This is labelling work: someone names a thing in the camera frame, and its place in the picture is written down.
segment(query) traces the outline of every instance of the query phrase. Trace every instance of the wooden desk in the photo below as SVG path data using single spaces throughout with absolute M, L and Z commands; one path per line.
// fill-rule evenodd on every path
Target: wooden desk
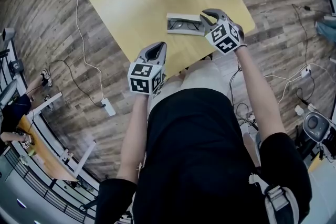
M 167 13 L 198 15 L 220 8 L 247 33 L 254 21 L 242 0 L 90 0 L 130 61 L 158 41 L 167 43 L 166 74 L 171 77 L 213 52 L 204 37 L 167 34 Z
M 30 128 L 30 122 L 27 116 L 24 115 L 21 118 L 18 126 L 26 133 L 28 133 L 28 130 Z M 35 132 L 33 127 L 30 128 L 29 134 L 33 136 L 35 144 L 31 145 L 29 148 L 32 148 L 36 152 L 36 154 L 44 161 L 43 170 L 48 176 L 55 179 L 77 181 L 73 173 L 45 145 L 45 143 Z

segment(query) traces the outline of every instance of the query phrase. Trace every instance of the person's right arm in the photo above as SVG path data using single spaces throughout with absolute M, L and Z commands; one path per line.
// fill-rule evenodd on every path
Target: person's right arm
M 236 55 L 243 71 L 247 94 L 256 117 L 261 140 L 275 133 L 285 133 L 274 93 L 248 53 L 240 47 Z

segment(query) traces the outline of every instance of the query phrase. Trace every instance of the black and white shoe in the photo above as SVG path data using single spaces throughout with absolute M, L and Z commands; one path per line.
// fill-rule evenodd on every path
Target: black and white shoe
M 52 80 L 51 80 L 51 77 L 47 71 L 47 69 L 43 69 L 40 73 L 42 75 L 42 85 L 46 85 L 48 84 L 49 87 L 52 87 Z
M 50 95 L 47 95 L 45 98 L 44 98 L 44 101 L 48 101 L 50 99 Z M 54 104 L 53 103 L 50 103 L 47 105 L 47 108 L 50 109 L 50 111 L 54 111 Z

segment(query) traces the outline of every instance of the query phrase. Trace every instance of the person's left arm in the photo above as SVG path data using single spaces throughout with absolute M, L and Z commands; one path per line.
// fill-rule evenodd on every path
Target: person's left arm
M 143 163 L 147 142 L 148 95 L 135 98 L 130 125 L 121 147 L 121 163 L 117 178 L 138 182 L 139 165 Z

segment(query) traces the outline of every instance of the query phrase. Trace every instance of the yellow table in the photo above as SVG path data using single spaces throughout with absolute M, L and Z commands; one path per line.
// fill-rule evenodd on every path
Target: yellow table
M 167 34 L 167 13 L 199 15 L 220 8 L 245 33 L 255 28 L 242 0 L 90 0 L 102 21 L 130 61 L 158 41 L 167 43 L 166 75 L 171 77 L 213 52 L 204 37 Z
M 34 138 L 34 145 L 30 145 L 29 148 L 33 149 L 44 161 L 43 170 L 49 177 L 68 181 L 77 181 L 73 172 L 71 172 L 65 164 L 50 151 L 39 135 L 35 132 L 34 128 L 30 127 L 30 122 L 26 115 L 21 118 L 18 127 Z

